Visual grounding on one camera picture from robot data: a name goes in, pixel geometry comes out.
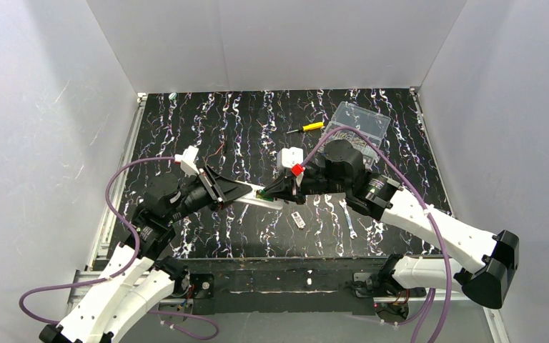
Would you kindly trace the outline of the green battery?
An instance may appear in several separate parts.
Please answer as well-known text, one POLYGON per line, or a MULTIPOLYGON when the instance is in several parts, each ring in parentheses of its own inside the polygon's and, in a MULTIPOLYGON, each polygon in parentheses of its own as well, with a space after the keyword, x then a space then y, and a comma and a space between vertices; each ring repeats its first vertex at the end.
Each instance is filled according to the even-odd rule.
POLYGON ((263 196, 263 195, 260 196, 260 199, 265 200, 265 201, 268 201, 268 202, 273 202, 273 201, 275 201, 275 198, 266 197, 266 196, 263 196))

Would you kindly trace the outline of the white remote control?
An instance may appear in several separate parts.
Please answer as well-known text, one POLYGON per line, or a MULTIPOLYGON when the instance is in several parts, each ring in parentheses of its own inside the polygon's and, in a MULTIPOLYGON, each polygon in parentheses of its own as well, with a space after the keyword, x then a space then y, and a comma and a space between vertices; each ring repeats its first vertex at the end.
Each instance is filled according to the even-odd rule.
POLYGON ((235 183, 246 185, 252 189, 248 194, 245 194, 242 197, 236 199, 235 202, 240 202, 243 204, 254 205, 254 206, 277 210, 277 211, 282 210, 283 206, 285 205, 285 203, 282 200, 263 197, 261 195, 261 192, 264 189, 263 186, 250 184, 247 182, 241 182, 241 181, 236 181, 235 183))

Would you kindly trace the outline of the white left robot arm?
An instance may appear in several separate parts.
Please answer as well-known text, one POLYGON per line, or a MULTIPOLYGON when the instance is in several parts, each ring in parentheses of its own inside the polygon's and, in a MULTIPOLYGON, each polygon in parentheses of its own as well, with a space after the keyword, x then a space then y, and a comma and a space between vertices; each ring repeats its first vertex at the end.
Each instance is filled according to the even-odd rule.
POLYGON ((208 166, 185 169, 183 187, 144 195, 132 216, 129 240, 117 245, 99 278, 77 306, 42 329, 41 342, 119 342, 164 298, 192 298, 196 285, 188 266, 160 254, 175 236, 174 223, 203 208, 220 210, 240 199, 255 199, 260 188, 232 181, 208 166))

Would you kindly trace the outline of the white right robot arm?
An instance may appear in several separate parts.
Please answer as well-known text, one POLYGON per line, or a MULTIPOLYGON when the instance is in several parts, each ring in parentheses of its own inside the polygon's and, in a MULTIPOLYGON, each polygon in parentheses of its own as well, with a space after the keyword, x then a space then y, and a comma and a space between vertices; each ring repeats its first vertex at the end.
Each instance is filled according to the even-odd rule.
POLYGON ((351 143, 331 141, 307 166, 294 164, 281 171, 262 195, 304 204, 308 195, 344 194, 354 212, 409 232, 449 256, 444 260, 393 254, 378 272, 353 281, 358 297, 449 287, 483 307, 500 309, 518 269, 518 236, 508 230, 483 231, 422 207, 407 187, 366 169, 362 158, 351 143))

